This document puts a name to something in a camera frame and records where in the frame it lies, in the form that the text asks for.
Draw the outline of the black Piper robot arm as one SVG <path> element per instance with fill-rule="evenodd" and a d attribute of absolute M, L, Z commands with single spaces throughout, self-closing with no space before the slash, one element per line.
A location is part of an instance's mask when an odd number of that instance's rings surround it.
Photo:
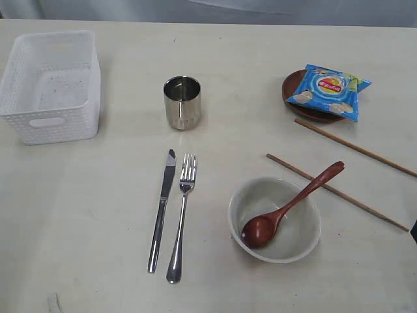
<path fill-rule="evenodd" d="M 410 234 L 411 234 L 412 238 L 414 239 L 414 241 L 417 243 L 417 221 L 414 223 L 414 225 L 413 225 L 413 227 L 410 231 Z"/>

